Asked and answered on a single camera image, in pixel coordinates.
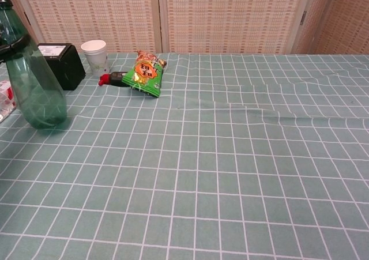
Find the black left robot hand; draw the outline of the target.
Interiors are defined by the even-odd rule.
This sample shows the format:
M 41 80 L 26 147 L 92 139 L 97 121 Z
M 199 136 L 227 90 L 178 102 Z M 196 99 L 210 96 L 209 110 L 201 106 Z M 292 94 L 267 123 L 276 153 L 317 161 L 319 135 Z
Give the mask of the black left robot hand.
M 26 34 L 14 41 L 12 44 L 1 45 L 1 59 L 12 57 L 13 55 L 21 52 L 26 46 L 28 46 L 31 40 L 31 36 Z

